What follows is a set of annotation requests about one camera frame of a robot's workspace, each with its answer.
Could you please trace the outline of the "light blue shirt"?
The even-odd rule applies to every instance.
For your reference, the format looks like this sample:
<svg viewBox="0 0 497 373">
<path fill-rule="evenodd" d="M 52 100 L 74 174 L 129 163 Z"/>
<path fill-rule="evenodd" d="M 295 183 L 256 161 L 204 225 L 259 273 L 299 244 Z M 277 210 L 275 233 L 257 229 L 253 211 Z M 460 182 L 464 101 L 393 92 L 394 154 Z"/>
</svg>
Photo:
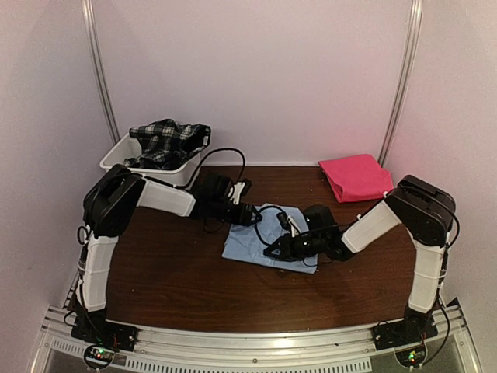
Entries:
<svg viewBox="0 0 497 373">
<path fill-rule="evenodd" d="M 285 211 L 294 220 L 301 232 L 308 230 L 304 215 L 297 207 L 264 204 L 257 208 L 259 210 L 263 209 L 263 220 L 257 224 L 257 229 L 264 242 L 271 244 L 286 232 L 276 217 L 280 209 Z M 232 225 L 224 243 L 222 257 L 227 260 L 237 260 L 303 274 L 314 274 L 318 269 L 317 255 L 306 258 L 305 260 L 285 262 L 265 256 L 263 250 L 266 247 L 267 245 L 259 239 L 253 226 Z"/>
</svg>

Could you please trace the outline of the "pink trousers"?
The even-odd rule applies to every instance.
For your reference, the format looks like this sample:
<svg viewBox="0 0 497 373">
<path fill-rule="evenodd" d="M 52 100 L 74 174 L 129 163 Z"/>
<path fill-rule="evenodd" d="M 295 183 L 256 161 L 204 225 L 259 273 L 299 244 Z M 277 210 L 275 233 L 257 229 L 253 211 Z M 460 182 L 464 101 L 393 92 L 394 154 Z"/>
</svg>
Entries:
<svg viewBox="0 0 497 373">
<path fill-rule="evenodd" d="M 394 189 L 391 173 L 369 154 L 322 160 L 318 164 L 340 204 L 381 199 Z"/>
</svg>

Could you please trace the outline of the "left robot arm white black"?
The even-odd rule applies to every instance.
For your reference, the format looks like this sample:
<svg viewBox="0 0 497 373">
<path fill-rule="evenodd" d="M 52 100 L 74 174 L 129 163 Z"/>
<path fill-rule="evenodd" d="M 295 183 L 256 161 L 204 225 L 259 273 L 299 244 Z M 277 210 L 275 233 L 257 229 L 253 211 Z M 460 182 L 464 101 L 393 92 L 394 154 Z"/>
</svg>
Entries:
<svg viewBox="0 0 497 373">
<path fill-rule="evenodd" d="M 251 226 L 262 215 L 242 202 L 252 183 L 209 173 L 196 184 L 175 185 L 113 166 L 83 200 L 83 225 L 78 233 L 82 251 L 78 260 L 77 303 L 91 315 L 106 308 L 106 287 L 113 251 L 139 207 L 182 218 L 209 218 L 230 225 Z"/>
</svg>

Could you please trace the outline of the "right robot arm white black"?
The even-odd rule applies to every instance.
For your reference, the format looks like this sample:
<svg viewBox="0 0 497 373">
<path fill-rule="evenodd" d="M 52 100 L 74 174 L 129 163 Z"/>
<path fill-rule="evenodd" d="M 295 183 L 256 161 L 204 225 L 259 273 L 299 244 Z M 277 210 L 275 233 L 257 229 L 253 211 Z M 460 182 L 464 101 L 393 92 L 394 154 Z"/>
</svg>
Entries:
<svg viewBox="0 0 497 373">
<path fill-rule="evenodd" d="M 304 220 L 308 230 L 288 233 L 263 251 L 269 258 L 292 262 L 324 253 L 345 262 L 393 228 L 402 225 L 416 249 L 412 290 L 398 336 L 414 343 L 428 329 L 429 317 L 447 271 L 450 233 L 459 230 L 454 199 L 445 191 L 407 175 L 366 213 L 340 228 L 331 210 L 322 204 L 308 207 Z"/>
</svg>

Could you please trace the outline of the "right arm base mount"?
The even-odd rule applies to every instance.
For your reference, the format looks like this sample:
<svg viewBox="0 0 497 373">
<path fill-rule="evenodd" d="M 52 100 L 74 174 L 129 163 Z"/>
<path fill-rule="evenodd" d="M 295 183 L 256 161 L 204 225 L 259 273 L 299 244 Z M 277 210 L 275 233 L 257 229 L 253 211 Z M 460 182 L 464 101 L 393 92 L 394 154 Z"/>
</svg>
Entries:
<svg viewBox="0 0 497 373">
<path fill-rule="evenodd" d="M 396 349 L 395 358 L 403 368 L 421 368 L 428 357 L 426 340 L 438 335 L 432 314 L 406 305 L 402 319 L 380 321 L 371 328 L 376 351 Z"/>
</svg>

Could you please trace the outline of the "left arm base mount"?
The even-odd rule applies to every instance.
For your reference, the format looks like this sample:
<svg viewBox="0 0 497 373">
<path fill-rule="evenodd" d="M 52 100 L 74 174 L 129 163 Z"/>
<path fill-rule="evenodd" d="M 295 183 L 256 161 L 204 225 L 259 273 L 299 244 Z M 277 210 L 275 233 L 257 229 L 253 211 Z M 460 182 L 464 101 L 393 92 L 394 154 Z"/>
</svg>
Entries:
<svg viewBox="0 0 497 373">
<path fill-rule="evenodd" d="M 137 335 L 137 327 L 107 321 L 102 312 L 80 312 L 71 329 L 73 338 L 89 343 L 82 359 L 96 371 L 108 368 L 119 352 L 133 352 Z"/>
</svg>

